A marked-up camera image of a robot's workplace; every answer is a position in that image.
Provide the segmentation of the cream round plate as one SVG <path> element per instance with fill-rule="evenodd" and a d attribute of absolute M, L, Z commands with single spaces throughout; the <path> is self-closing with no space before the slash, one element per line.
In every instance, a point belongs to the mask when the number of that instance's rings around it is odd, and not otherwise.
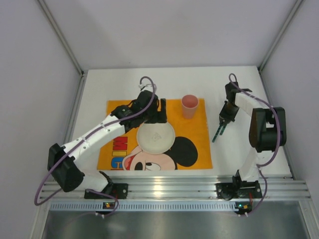
<path fill-rule="evenodd" d="M 175 131 L 170 123 L 145 123 L 137 131 L 137 144 L 149 154 L 161 154 L 174 144 Z"/>

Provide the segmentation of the pink plastic cup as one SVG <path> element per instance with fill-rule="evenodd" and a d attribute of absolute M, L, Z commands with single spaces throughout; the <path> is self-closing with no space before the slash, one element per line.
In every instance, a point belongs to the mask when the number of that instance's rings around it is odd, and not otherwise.
<path fill-rule="evenodd" d="M 182 115 L 185 119 L 191 119 L 194 117 L 199 99 L 194 95 L 185 95 L 181 99 Z"/>

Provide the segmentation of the orange Mickey Mouse placemat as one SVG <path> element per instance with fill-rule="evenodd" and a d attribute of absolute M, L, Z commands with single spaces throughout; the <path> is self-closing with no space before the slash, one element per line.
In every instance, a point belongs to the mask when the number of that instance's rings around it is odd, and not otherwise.
<path fill-rule="evenodd" d="M 168 123 L 174 129 L 172 147 L 161 154 L 144 152 L 138 145 L 138 129 L 115 138 L 100 149 L 98 170 L 201 170 L 212 169 L 210 140 L 204 99 L 199 99 L 193 118 L 182 116 L 180 99 L 166 102 Z"/>

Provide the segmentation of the silver fork teal handle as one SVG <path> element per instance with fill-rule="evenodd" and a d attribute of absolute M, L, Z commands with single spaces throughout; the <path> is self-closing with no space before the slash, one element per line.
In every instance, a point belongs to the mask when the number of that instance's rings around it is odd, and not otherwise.
<path fill-rule="evenodd" d="M 219 135 L 223 135 L 223 133 L 224 133 L 224 131 L 225 131 L 226 127 L 227 127 L 227 124 L 226 124 L 226 123 L 224 123 L 224 124 L 221 126 L 221 130 L 220 130 Z"/>

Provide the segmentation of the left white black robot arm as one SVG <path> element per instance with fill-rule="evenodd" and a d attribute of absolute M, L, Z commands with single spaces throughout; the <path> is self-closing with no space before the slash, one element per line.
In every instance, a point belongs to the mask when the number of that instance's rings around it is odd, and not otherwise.
<path fill-rule="evenodd" d="M 84 169 L 85 160 L 108 142 L 124 135 L 143 123 L 166 123 L 166 100 L 144 90 L 127 105 L 117 106 L 96 127 L 63 146 L 49 149 L 48 171 L 61 190 L 76 189 L 105 191 L 111 179 L 101 171 Z"/>

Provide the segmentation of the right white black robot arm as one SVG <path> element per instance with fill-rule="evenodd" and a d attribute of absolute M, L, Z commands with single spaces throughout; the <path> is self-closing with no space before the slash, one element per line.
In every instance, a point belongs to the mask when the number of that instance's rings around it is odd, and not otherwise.
<path fill-rule="evenodd" d="M 226 84 L 225 92 L 226 101 L 219 113 L 219 128 L 213 140 L 235 121 L 239 110 L 250 117 L 248 139 L 251 148 L 235 177 L 240 182 L 254 183 L 259 179 L 260 169 L 271 164 L 279 148 L 286 144 L 286 113 L 282 107 L 273 107 L 253 96 L 250 89 L 240 89 L 237 82 Z"/>

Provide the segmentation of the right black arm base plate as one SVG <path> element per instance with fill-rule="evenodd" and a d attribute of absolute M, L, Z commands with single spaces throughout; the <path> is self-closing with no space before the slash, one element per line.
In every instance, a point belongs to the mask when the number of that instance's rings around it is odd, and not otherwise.
<path fill-rule="evenodd" d="M 253 199 L 262 198 L 261 187 L 258 181 L 235 183 L 217 183 L 216 184 L 217 198 L 224 200 L 232 199 Z"/>

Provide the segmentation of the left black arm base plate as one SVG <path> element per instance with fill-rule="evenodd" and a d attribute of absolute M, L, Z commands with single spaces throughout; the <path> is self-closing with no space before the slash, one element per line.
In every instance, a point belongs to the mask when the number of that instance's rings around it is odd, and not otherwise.
<path fill-rule="evenodd" d="M 126 183 L 109 183 L 102 192 L 91 192 L 86 190 L 85 199 L 126 199 L 128 195 L 128 184 Z"/>

